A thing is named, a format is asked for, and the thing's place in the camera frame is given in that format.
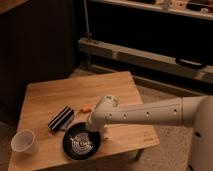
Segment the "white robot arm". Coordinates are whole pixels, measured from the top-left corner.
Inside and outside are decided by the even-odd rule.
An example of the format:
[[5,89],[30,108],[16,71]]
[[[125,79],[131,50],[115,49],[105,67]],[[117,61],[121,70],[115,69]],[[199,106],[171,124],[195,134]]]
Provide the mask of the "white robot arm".
[[119,105],[115,96],[105,95],[89,114],[86,128],[100,131],[106,124],[192,127],[186,171],[213,171],[213,95],[130,105]]

